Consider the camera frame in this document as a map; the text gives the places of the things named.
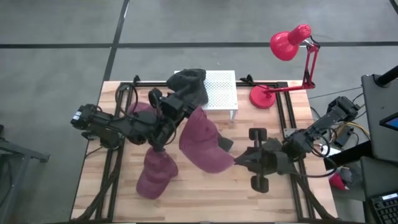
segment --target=keyboard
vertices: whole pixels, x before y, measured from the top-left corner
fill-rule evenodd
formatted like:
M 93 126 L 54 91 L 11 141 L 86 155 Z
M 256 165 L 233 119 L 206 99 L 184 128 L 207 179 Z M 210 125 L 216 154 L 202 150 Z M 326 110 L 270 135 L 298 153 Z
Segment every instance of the keyboard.
M 370 199 L 377 223 L 398 223 L 398 191 Z

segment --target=red desk lamp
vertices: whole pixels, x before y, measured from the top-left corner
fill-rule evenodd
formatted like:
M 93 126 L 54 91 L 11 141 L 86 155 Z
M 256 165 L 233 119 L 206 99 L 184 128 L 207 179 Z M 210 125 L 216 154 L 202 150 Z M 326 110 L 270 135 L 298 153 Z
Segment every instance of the red desk lamp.
M 266 85 L 256 85 L 250 92 L 250 102 L 255 107 L 261 109 L 270 108 L 275 103 L 275 93 L 277 92 L 315 88 L 315 84 L 312 82 L 312 75 L 320 45 L 312 39 L 311 27 L 309 25 L 301 24 L 290 32 L 283 31 L 274 34 L 271 37 L 270 46 L 272 53 L 274 53 L 277 58 L 283 61 L 288 61 L 292 60 L 296 56 L 297 51 L 299 51 L 300 44 L 303 41 L 307 44 L 307 61 L 305 62 L 302 85 L 282 88 L 269 88 Z M 308 72 L 308 63 L 310 61 L 311 53 L 314 53 L 314 55 L 311 72 Z

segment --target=gray floor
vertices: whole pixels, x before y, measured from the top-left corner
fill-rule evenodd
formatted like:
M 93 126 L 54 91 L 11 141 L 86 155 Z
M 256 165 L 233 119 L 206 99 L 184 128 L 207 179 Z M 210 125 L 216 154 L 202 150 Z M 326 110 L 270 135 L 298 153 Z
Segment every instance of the gray floor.
M 0 44 L 111 43 L 123 0 L 0 0 Z M 388 0 L 131 0 L 120 42 L 268 42 L 299 23 L 325 42 L 398 41 Z M 109 49 L 0 49 L 0 124 L 5 137 L 51 154 L 33 162 L 17 223 L 68 220 L 87 142 L 70 126 L 75 110 L 96 103 Z M 360 76 L 397 64 L 398 47 L 322 47 L 309 97 L 360 86 Z M 235 70 L 257 80 L 301 79 L 305 49 L 281 62 L 269 48 L 119 49 L 111 80 L 165 80 L 174 70 Z M 339 95 L 314 98 L 321 114 Z M 358 123 L 367 127 L 366 116 Z M 335 194 L 339 217 L 363 221 L 361 204 Z

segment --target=perforated white box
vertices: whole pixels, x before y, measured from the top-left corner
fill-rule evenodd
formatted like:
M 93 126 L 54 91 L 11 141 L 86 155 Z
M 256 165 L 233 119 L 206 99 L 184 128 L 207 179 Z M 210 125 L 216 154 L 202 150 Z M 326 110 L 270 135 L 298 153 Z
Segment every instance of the perforated white box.
M 231 120 L 238 110 L 235 71 L 206 71 L 204 82 L 209 102 L 204 110 L 229 110 Z

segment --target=wooden tabletop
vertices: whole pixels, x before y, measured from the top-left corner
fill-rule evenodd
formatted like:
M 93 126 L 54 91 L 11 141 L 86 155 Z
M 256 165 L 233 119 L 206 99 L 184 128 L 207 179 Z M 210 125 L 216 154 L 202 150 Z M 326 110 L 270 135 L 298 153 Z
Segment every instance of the wooden tabletop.
M 301 85 L 301 81 L 288 81 L 289 86 Z M 119 82 L 104 82 L 99 106 L 107 113 L 114 113 L 114 92 Z M 139 101 L 148 102 L 151 88 L 139 87 Z M 170 90 L 159 88 L 164 94 Z M 266 128 L 268 136 L 282 139 L 276 104 L 268 110 L 260 110 L 249 101 L 249 87 L 238 87 L 239 110 L 235 122 L 229 122 L 228 111 L 209 111 L 219 132 L 234 141 L 230 153 L 237 157 L 253 142 L 249 140 L 249 128 Z M 290 92 L 298 128 L 313 123 L 306 91 Z M 289 124 L 287 108 L 282 97 L 285 118 Z M 269 192 L 260 194 L 251 189 L 253 173 L 245 167 L 232 166 L 220 174 L 207 174 L 194 166 L 178 148 L 179 136 L 186 120 L 178 127 L 175 141 L 166 146 L 166 151 L 178 165 L 178 176 L 173 178 L 165 192 L 157 200 L 140 197 L 136 183 L 143 168 L 148 144 L 136 146 L 126 141 L 119 179 L 114 222 L 293 222 L 296 212 L 288 175 L 268 175 Z M 99 142 L 91 142 L 88 152 L 98 148 Z M 83 171 L 73 206 L 72 218 L 78 217 L 98 193 L 103 175 L 106 150 L 99 150 L 84 162 Z M 312 154 L 305 159 L 308 174 L 324 174 L 323 160 Z M 320 203 L 336 216 L 335 203 L 327 178 L 309 179 L 310 188 Z M 305 200 L 300 191 L 304 213 Z

